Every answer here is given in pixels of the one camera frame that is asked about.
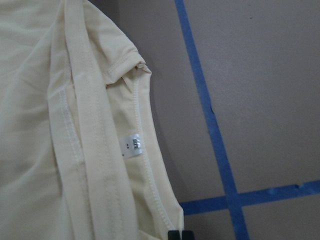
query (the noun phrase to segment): seam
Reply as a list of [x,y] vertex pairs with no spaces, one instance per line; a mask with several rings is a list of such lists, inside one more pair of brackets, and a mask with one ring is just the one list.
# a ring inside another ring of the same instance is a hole
[[[64,54],[64,77],[66,79],[66,81],[71,80],[73,82],[72,79],[72,70],[71,67],[69,65],[69,58],[68,58],[68,51],[65,52]],[[75,142],[75,146],[76,146],[76,150],[80,156],[80,161],[79,163],[82,165],[78,166],[78,170],[80,170],[82,172],[79,172],[79,174],[82,175],[83,178],[80,178],[80,182],[81,182],[81,189],[84,195],[84,204],[85,204],[85,208],[86,208],[86,213],[89,217],[89,224],[90,224],[90,228],[91,228],[91,235],[93,236],[93,238],[95,239],[95,233],[94,233],[94,223],[93,223],[93,217],[92,217],[92,213],[91,213],[91,209],[90,209],[90,198],[89,198],[89,190],[88,190],[88,179],[87,179],[87,174],[86,174],[86,161],[85,161],[85,156],[84,153],[82,151],[82,146],[81,146],[81,142],[80,139],[77,135],[76,132],[76,128],[75,125],[73,123],[73,118],[72,118],[72,114],[70,109],[68,108],[68,99],[67,99],[67,95],[66,95],[66,91],[63,91],[63,103],[64,103],[64,107],[66,109],[67,112],[67,116],[70,120],[70,129],[72,131],[72,136]]]
[[146,145],[145,145],[145,139],[144,139],[142,122],[141,122],[141,115],[140,115],[140,105],[139,105],[139,82],[140,82],[140,79],[136,75],[135,79],[134,79],[134,85],[133,85],[134,112],[135,112],[135,121],[136,121],[136,125],[138,128],[138,133],[140,136],[140,140],[142,142],[142,148],[143,148],[142,158],[143,158],[144,171],[147,176],[149,190],[151,191],[153,199],[155,201],[156,209],[157,209],[163,223],[168,228],[168,230],[172,230],[172,229],[175,229],[175,226],[171,222],[171,220],[165,210],[165,207],[160,199],[159,192],[157,191],[157,186],[155,184],[155,178],[152,173],[150,160],[149,160],[148,152],[147,152]]
[[69,111],[68,108],[68,104],[67,104],[67,96],[66,96],[66,92],[65,90],[61,90],[59,92],[59,96],[60,96],[60,100],[62,102],[61,104],[61,112],[63,115],[63,122],[64,122],[64,126],[67,132],[67,136],[69,139],[69,142],[71,144],[71,148],[72,148],[72,152],[73,152],[73,156],[75,158],[76,161],[76,170],[77,170],[77,176],[78,176],[78,181],[80,182],[80,186],[81,186],[81,190],[82,190],[82,194],[84,196],[84,204],[86,207],[86,212],[89,216],[89,222],[91,224],[91,226],[93,226],[93,222],[92,222],[92,218],[91,218],[91,213],[90,213],[90,205],[89,205],[89,194],[86,191],[86,181],[87,181],[87,177],[86,175],[81,172],[81,169],[85,168],[85,161],[84,161],[84,156],[81,152],[80,149],[80,141],[76,135],[75,132],[75,127],[73,125],[72,122],[72,117],[71,117],[71,113]]
[[[80,19],[80,14],[77,15],[77,18],[78,18],[78,23],[81,21]],[[80,38],[81,39],[81,45],[82,45],[82,49],[85,50],[85,54],[84,54],[84,58],[81,58],[81,61],[82,61],[82,65],[83,66],[86,66],[85,65],[85,59],[86,59],[86,62],[88,63],[89,65],[89,71],[90,73],[93,73],[93,63],[92,61],[89,59],[89,49],[88,49],[88,45],[85,44],[84,42],[84,36],[87,35],[86,31],[84,31],[84,28],[83,27],[80,27],[80,31],[82,32],[82,37]],[[89,80],[88,78],[86,77],[85,78],[85,81],[87,82],[87,84],[89,83]],[[94,90],[94,93],[95,93],[95,96],[96,96],[96,107],[99,109],[101,104],[100,104],[100,101],[99,101],[99,95],[98,95],[98,92],[97,92],[97,87],[93,86],[93,90]],[[98,120],[98,123],[100,126],[102,126],[102,121],[101,121],[101,112],[100,111],[97,111],[98,113],[98,116],[94,116],[93,114],[93,106],[92,106],[92,101],[91,101],[91,98],[90,96],[88,95],[88,92],[86,92],[86,98],[88,99],[88,102],[89,102],[89,106],[90,106],[90,115],[91,115],[91,118],[94,120],[94,119],[97,119]],[[97,128],[95,127],[95,125],[93,125],[93,135],[94,135],[94,138],[95,138],[95,141],[96,142],[99,142],[98,141],[98,132],[97,132]],[[123,224],[123,216],[122,216],[122,212],[121,212],[121,209],[120,209],[120,203],[119,203],[119,193],[117,191],[117,187],[116,187],[116,184],[115,184],[115,178],[114,178],[114,174],[113,174],[113,163],[111,161],[111,158],[110,158],[110,152],[109,152],[109,149],[108,149],[108,145],[106,143],[106,136],[105,136],[105,133],[103,134],[103,143],[104,143],[104,146],[105,146],[105,152],[106,152],[106,156],[107,156],[107,161],[109,162],[109,166],[111,168],[111,171],[110,171],[110,177],[111,177],[111,183],[112,183],[112,186],[113,186],[113,193],[114,193],[114,196],[115,196],[115,199],[116,199],[116,213],[115,214],[118,214],[119,217],[120,217],[120,223],[121,223],[121,228],[123,229],[124,228],[124,224]],[[99,158],[99,164],[101,166],[101,169],[102,169],[102,174],[103,174],[103,184],[104,184],[104,188],[105,188],[105,191],[106,191],[106,195],[107,195],[107,198],[110,199],[110,194],[109,194],[109,190],[108,190],[108,185],[107,185],[107,175],[106,175],[106,169],[105,169],[105,164],[103,164],[103,158],[102,158],[102,153],[101,153],[101,150],[98,149],[97,150],[97,153],[98,153],[98,158]],[[113,219],[113,217],[110,218],[110,221],[111,221],[111,224],[112,224],[112,236],[113,238],[112,239],[116,239],[117,237],[117,234],[116,234],[116,229],[117,229],[117,225],[115,224],[115,221]],[[119,231],[119,234],[121,235],[121,238],[124,239],[124,233],[122,230]]]

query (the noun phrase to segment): white label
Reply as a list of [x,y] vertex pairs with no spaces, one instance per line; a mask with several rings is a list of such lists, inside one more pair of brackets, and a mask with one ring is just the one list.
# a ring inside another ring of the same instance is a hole
[[132,134],[119,139],[120,149],[124,159],[142,154],[139,134]]

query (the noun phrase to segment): fabric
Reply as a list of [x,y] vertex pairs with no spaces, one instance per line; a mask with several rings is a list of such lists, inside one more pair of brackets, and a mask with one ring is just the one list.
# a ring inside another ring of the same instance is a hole
[[[82,0],[1,0],[0,236],[159,240],[183,229],[133,43]],[[138,134],[124,159],[119,139]]]

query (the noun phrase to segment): blue tape line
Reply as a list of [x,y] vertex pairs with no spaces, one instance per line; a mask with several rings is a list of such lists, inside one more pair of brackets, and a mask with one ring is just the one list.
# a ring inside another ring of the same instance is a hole
[[216,115],[212,111],[210,95],[198,57],[194,38],[192,36],[192,31],[190,28],[184,1],[175,0],[175,6],[178,12],[186,50],[189,56],[193,77],[206,120],[212,147],[221,175],[221,180],[232,220],[235,237],[237,240],[249,240],[245,217],[241,208],[236,184],[232,175],[226,149],[218,127]]
[[225,196],[182,202],[180,205],[183,208],[183,214],[185,216],[214,212],[228,208],[228,203]]
[[242,206],[250,206],[315,194],[320,194],[320,180],[306,182],[302,185],[295,184],[251,191],[241,193],[239,196]]
[[[302,185],[294,184],[244,192],[239,194],[239,198],[241,206],[244,207],[316,194],[320,194],[320,180],[305,182]],[[228,209],[225,196],[182,202],[180,205],[185,216]]]

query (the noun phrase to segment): gray floor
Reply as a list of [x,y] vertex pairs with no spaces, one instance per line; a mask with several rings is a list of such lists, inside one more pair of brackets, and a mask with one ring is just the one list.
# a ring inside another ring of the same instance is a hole
[[[92,0],[152,70],[154,124],[179,202],[224,196],[174,1]],[[184,1],[239,193],[320,179],[320,3]],[[319,195],[243,208],[251,240],[315,240]],[[185,217],[236,239],[228,210]]]

